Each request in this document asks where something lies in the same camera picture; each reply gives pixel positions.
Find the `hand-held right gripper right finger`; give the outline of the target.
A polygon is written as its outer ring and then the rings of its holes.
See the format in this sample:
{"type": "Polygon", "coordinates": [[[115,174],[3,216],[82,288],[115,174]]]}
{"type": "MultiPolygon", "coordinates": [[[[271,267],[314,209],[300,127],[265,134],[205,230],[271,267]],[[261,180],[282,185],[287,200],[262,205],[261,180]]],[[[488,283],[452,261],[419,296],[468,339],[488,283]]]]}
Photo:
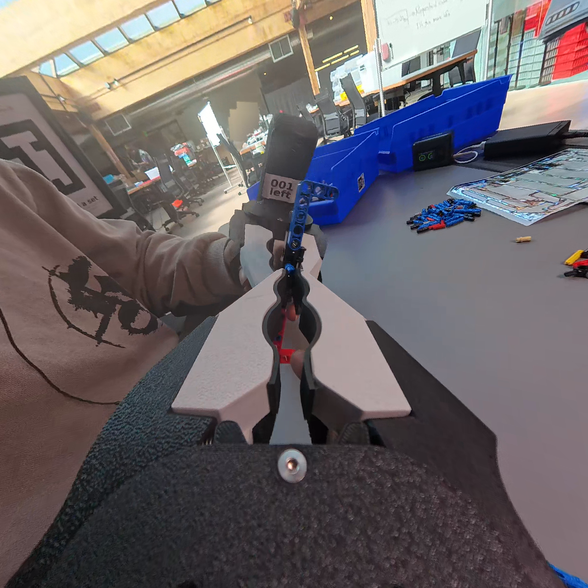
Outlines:
{"type": "Polygon", "coordinates": [[[364,317],[304,270],[296,274],[299,330],[307,341],[304,418],[328,430],[406,417],[411,407],[364,317]]]}

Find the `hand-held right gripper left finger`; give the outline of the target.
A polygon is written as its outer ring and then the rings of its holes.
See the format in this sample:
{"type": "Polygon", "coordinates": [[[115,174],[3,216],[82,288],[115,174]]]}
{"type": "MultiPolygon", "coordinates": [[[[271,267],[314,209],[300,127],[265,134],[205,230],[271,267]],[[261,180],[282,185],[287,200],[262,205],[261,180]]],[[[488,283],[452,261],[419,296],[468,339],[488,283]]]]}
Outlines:
{"type": "Polygon", "coordinates": [[[235,422],[246,442],[254,442],[254,427],[270,413],[267,386],[275,366],[263,320],[277,304],[282,275],[275,271],[218,314],[172,402],[173,413],[235,422]]]}

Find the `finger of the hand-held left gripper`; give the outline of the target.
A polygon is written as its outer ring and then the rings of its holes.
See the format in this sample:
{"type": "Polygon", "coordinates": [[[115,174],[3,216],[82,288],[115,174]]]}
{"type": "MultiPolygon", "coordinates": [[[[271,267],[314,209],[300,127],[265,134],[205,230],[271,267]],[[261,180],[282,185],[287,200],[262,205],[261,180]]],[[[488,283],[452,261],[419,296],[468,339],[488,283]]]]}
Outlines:
{"type": "Polygon", "coordinates": [[[325,256],[325,234],[321,229],[310,229],[302,239],[305,249],[302,270],[316,279],[321,279],[320,269],[325,256]]]}
{"type": "Polygon", "coordinates": [[[267,246],[272,239],[270,230],[256,224],[245,225],[245,243],[240,250],[240,264],[252,289],[272,289],[277,281],[277,274],[270,267],[273,254],[267,246]]]}

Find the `black red blue beam assembly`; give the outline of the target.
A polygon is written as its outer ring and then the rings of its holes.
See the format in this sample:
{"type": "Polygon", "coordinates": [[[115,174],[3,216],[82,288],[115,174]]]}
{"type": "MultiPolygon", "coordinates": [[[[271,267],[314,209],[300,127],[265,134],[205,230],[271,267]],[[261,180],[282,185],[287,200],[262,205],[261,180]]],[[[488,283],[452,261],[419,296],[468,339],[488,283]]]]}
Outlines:
{"type": "Polygon", "coordinates": [[[303,180],[298,186],[282,255],[282,267],[284,268],[285,264],[291,263],[296,267],[296,274],[293,277],[288,277],[285,272],[286,290],[285,301],[282,303],[282,327],[273,340],[279,354],[280,364],[290,364],[292,355],[294,354],[293,349],[284,349],[283,341],[289,313],[288,309],[290,307],[293,307],[294,310],[297,309],[295,291],[299,285],[300,271],[305,252],[305,249],[302,247],[302,239],[306,230],[305,227],[310,204],[313,201],[334,202],[338,196],[339,190],[325,183],[303,180]]]}

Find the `person's left hand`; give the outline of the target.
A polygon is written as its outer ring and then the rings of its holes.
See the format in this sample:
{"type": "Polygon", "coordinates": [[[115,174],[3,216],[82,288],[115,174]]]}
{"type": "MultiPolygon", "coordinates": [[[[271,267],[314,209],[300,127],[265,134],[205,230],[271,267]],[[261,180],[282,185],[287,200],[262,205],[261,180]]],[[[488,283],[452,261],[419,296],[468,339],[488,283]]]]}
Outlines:
{"type": "Polygon", "coordinates": [[[251,284],[242,268],[240,251],[240,243],[228,238],[224,247],[224,264],[234,284],[240,286],[244,292],[247,292],[251,289],[251,284]]]}

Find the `blue plastic bin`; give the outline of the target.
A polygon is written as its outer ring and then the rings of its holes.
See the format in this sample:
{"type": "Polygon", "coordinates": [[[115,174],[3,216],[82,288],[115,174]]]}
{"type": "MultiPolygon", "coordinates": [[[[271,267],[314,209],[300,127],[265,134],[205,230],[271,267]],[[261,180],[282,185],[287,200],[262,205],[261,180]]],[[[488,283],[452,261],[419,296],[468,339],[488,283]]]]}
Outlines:
{"type": "MultiPolygon", "coordinates": [[[[339,190],[339,196],[330,203],[313,201],[309,207],[309,216],[320,226],[340,224],[378,174],[376,132],[362,136],[353,134],[334,143],[316,146],[304,180],[332,185],[339,190]]],[[[249,201],[257,198],[258,186],[259,182],[248,188],[247,194],[254,197],[249,201]]]]}
{"type": "Polygon", "coordinates": [[[381,170],[412,167],[412,147],[421,139],[453,133],[457,149],[492,136],[499,128],[511,75],[445,89],[382,119],[361,126],[354,136],[376,132],[381,170]]]}

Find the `black office chair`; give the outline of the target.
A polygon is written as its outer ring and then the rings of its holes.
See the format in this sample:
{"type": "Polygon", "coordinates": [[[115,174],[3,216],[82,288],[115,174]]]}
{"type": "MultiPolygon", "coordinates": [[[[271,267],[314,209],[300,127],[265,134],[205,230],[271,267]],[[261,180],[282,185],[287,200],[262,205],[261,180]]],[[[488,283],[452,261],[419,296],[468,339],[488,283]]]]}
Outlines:
{"type": "Polygon", "coordinates": [[[341,79],[341,86],[349,105],[352,107],[352,129],[356,130],[368,122],[366,104],[353,80],[352,74],[349,73],[341,79]]]}
{"type": "Polygon", "coordinates": [[[187,166],[180,163],[171,164],[166,156],[156,158],[159,171],[160,207],[165,210],[168,220],[163,223],[166,233],[170,233],[170,224],[182,227],[184,217],[199,217],[200,214],[190,207],[191,204],[203,206],[204,199],[198,184],[187,176],[187,166]]]}

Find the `pile of blue red pins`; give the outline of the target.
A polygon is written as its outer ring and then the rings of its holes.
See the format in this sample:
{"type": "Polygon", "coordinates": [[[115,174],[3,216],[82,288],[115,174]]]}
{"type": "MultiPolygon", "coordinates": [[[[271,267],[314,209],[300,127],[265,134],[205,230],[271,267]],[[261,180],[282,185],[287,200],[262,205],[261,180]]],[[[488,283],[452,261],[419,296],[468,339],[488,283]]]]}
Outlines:
{"type": "Polygon", "coordinates": [[[451,228],[464,222],[475,222],[481,217],[481,208],[466,199],[447,198],[444,201],[423,208],[409,217],[407,226],[416,234],[451,228]]]}

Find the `black case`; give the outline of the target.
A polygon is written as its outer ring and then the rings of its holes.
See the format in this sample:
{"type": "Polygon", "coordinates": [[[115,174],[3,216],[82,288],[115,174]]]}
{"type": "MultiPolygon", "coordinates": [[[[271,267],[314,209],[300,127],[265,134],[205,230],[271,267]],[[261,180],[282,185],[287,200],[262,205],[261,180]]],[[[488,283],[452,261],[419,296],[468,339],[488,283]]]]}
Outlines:
{"type": "Polygon", "coordinates": [[[412,145],[414,172],[450,166],[454,163],[452,130],[421,138],[412,145]]]}

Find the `whiteboard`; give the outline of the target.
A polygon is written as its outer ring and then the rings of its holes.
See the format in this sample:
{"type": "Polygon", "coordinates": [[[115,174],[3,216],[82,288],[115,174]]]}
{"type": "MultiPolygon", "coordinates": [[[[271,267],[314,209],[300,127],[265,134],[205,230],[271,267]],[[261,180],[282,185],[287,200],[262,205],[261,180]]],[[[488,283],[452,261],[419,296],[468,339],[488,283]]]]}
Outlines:
{"type": "Polygon", "coordinates": [[[486,1],[375,1],[382,69],[482,27],[486,1]]]}

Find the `shiny sticker sheet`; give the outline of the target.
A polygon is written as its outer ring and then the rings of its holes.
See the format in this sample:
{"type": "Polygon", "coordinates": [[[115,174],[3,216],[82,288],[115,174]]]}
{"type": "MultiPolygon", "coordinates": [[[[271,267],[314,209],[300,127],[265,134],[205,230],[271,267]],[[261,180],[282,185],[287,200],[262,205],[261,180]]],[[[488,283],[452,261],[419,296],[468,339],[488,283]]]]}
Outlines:
{"type": "Polygon", "coordinates": [[[457,185],[447,195],[530,226],[587,203],[587,149],[568,148],[519,168],[457,185]]]}

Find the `black power adapter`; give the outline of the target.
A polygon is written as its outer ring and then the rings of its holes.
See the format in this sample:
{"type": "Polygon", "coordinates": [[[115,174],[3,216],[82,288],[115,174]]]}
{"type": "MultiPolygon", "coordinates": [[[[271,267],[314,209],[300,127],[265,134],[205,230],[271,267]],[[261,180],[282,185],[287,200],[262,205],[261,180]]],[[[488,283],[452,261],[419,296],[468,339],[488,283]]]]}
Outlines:
{"type": "Polygon", "coordinates": [[[570,120],[562,120],[498,130],[484,143],[484,159],[501,160],[553,152],[564,141],[570,125],[570,120]]]}

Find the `pile of mixed small pieces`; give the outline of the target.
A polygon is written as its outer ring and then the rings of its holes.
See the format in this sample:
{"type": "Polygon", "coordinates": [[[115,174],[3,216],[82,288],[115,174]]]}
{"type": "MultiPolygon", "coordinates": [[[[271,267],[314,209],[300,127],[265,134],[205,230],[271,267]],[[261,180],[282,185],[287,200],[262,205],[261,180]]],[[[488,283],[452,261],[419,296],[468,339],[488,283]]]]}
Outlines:
{"type": "Polygon", "coordinates": [[[580,277],[587,279],[587,249],[577,250],[568,257],[564,264],[569,268],[563,273],[564,277],[580,277]]]}

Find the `framed black white marker sign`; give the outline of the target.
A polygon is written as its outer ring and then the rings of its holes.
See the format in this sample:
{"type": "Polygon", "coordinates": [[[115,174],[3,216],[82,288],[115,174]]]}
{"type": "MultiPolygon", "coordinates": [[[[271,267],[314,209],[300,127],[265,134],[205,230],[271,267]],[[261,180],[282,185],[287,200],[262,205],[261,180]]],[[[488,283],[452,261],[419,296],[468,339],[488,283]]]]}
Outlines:
{"type": "Polygon", "coordinates": [[[1,79],[1,159],[41,174],[94,217],[126,211],[26,77],[1,79]]]}

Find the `shelf of red bins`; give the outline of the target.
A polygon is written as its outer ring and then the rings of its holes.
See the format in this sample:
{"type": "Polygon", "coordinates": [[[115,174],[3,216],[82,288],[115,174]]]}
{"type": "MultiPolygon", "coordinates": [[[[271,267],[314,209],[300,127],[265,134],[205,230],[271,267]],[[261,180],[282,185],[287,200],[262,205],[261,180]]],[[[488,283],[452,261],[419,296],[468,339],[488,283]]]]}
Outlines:
{"type": "Polygon", "coordinates": [[[550,2],[491,2],[484,79],[511,75],[510,90],[517,91],[587,77],[587,22],[549,43],[539,39],[550,2]]]}

